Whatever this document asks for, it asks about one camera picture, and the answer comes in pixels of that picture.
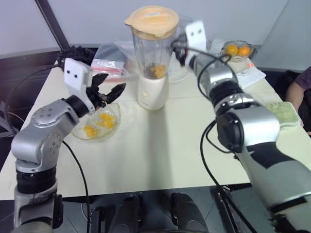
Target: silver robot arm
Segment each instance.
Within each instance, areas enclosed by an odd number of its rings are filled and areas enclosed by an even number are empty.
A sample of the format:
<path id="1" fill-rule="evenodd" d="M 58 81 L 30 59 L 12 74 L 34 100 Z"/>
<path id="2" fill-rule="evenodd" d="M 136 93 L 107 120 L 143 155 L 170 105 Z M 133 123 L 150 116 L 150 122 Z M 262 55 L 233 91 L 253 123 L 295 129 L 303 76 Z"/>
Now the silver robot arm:
<path id="1" fill-rule="evenodd" d="M 186 27 L 186 45 L 205 51 L 202 22 Z M 177 44 L 185 43 L 185 38 Z M 280 232 L 311 233 L 311 172 L 276 147 L 279 122 L 244 93 L 229 66 L 204 54 L 175 47 L 176 57 L 201 76 L 200 84 L 212 102 L 220 143 L 236 154 L 250 182 L 271 213 Z"/>
<path id="2" fill-rule="evenodd" d="M 11 144 L 17 159 L 14 233 L 50 233 L 62 224 L 62 196 L 56 193 L 55 177 L 61 143 L 79 118 L 110 104 L 125 88 L 123 83 L 108 95 L 99 93 L 98 85 L 107 75 L 92 77 L 89 66 L 70 58 L 65 61 L 64 75 L 71 96 L 38 109 Z"/>

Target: blender jar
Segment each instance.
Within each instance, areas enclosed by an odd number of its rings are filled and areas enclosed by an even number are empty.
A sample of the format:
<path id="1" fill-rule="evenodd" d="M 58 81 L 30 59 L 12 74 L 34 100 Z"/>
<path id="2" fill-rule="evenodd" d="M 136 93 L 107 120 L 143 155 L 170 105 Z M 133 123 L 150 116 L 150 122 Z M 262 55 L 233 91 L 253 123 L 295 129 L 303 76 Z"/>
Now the blender jar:
<path id="1" fill-rule="evenodd" d="M 160 79 L 168 72 L 175 39 L 178 15 L 162 6 L 145 6 L 125 21 L 131 26 L 135 54 L 141 74 Z"/>

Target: white wall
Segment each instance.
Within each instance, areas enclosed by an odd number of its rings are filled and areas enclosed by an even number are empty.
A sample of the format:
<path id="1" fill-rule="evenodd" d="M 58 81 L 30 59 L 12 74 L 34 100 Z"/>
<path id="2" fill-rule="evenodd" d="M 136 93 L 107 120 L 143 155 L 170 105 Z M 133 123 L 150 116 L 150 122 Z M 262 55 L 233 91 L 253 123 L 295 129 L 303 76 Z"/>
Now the white wall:
<path id="1" fill-rule="evenodd" d="M 59 50 L 35 1 L 0 0 L 0 58 Z"/>
<path id="2" fill-rule="evenodd" d="M 311 66 L 311 1 L 289 0 L 253 62 L 303 71 Z"/>
<path id="3" fill-rule="evenodd" d="M 131 39 L 124 20 L 137 8 L 158 4 L 202 19 L 210 38 L 262 44 L 287 0 L 49 0 L 71 45 Z M 0 58 L 58 50 L 33 0 L 0 0 Z"/>

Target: purple shirt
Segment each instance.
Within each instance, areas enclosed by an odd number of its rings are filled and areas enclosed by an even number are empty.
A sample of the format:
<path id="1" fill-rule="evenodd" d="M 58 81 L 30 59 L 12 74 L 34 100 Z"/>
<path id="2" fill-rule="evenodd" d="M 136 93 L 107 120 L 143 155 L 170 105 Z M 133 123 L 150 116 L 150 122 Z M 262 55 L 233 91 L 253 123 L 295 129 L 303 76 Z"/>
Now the purple shirt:
<path id="1" fill-rule="evenodd" d="M 299 74 L 295 82 L 304 90 L 311 89 L 311 67 Z"/>

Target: orange blender lid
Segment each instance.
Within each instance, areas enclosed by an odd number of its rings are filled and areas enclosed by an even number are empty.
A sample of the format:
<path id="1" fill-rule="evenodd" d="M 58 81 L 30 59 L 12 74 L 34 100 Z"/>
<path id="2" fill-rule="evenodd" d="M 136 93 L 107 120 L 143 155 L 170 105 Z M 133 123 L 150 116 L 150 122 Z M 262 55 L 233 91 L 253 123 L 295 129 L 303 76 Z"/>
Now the orange blender lid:
<path id="1" fill-rule="evenodd" d="M 148 33 L 151 37 L 153 35 L 155 37 L 154 39 L 156 37 L 159 39 L 169 37 L 175 33 L 178 21 L 178 14 L 169 8 L 163 6 L 144 6 L 134 11 L 125 21 L 125 24 L 132 26 L 138 32 Z"/>

